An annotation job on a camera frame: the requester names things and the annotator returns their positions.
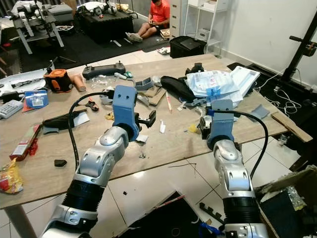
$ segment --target white tile floor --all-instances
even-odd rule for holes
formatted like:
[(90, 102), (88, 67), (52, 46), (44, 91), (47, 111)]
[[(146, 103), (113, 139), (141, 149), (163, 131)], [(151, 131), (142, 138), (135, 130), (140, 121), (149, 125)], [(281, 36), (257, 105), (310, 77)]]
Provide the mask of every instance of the white tile floor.
[[(133, 64), (166, 59), (170, 57), (162, 56), (157, 52), (138, 51), (102, 60), (95, 65), (115, 63), (118, 60), (124, 64)], [(233, 62), (226, 58), (222, 58), (221, 61), (226, 65)], [(82, 69), (83, 67), (78, 67), (70, 71), (81, 72)], [(242, 147), (244, 162), (249, 171), (259, 156), (263, 142), (258, 140), (246, 143)], [(266, 153), (254, 175), (254, 186), (289, 173), (288, 168), (298, 158), (296, 152), (279, 146), (277, 141), (270, 137)], [(210, 217), (200, 211), (200, 201), (223, 214), (218, 174), (213, 162), (213, 155), (209, 153), (110, 181), (99, 206), (99, 222), (91, 231), (92, 237), (110, 238), (121, 233), (174, 190), (186, 195), (187, 201), (204, 221)], [(196, 171), (192, 165), (170, 168), (186, 163), (197, 163)], [(38, 236), (50, 219), (55, 206), (62, 199), (63, 196), (58, 196), (23, 205)], [(217, 221), (213, 219), (212, 221), (214, 226), (219, 225)], [(0, 210), (0, 237), (10, 237), (10, 231), (12, 238), (19, 237), (14, 226), (10, 226), (5, 212)]]

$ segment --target orange device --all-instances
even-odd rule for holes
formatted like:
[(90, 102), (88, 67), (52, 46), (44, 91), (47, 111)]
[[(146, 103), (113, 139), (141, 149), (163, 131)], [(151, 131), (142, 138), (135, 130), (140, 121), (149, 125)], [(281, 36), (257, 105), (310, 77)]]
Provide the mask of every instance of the orange device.
[(68, 93), (73, 87), (65, 69), (55, 69), (51, 72), (48, 71), (48, 73), (44, 75), (44, 78), (52, 92)]

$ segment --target remote controller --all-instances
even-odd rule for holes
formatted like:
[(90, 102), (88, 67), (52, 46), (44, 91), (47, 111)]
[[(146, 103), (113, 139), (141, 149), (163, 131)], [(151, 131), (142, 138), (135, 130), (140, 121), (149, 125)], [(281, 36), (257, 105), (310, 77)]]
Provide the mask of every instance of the remote controller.
[(98, 75), (106, 75), (106, 76), (112, 76), (114, 73), (125, 73), (125, 66), (119, 62), (111, 65), (104, 65), (104, 66), (87, 66), (84, 68), (83, 76), (87, 80), (98, 76)]
[(0, 107), (0, 118), (7, 119), (23, 108), (23, 102), (11, 100)]

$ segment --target pencil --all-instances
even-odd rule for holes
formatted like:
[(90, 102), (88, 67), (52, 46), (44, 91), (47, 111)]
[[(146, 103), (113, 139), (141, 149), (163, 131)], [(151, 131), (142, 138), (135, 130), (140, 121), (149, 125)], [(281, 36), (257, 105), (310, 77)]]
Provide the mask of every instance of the pencil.
[(168, 109), (170, 110), (170, 112), (172, 112), (172, 105), (170, 104), (170, 97), (168, 95), (168, 92), (166, 92), (165, 95), (167, 99)]

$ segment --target black pouch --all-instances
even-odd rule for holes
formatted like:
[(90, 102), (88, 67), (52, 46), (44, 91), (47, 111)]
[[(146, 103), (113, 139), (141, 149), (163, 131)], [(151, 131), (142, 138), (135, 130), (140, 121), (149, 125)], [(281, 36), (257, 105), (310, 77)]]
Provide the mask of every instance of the black pouch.
[(184, 79), (186, 79), (186, 77), (176, 79), (169, 76), (163, 76), (160, 79), (160, 82), (162, 84), (162, 87), (167, 91), (174, 93), (178, 97), (181, 97), (187, 103), (192, 103), (196, 97), (193, 94), (192, 90), (190, 90), (189, 87), (186, 85)]
[[(79, 110), (79, 111), (74, 111), (72, 113), (72, 118), (73, 118), (73, 120), (71, 120), (71, 127), (72, 128), (74, 127), (74, 118), (78, 117), (78, 115), (80, 113), (86, 112), (86, 111), (87, 111), (87, 109), (83, 109), (83, 110)], [(43, 126), (51, 127), (51, 128), (58, 128), (59, 130), (68, 129), (68, 113), (43, 121)]]

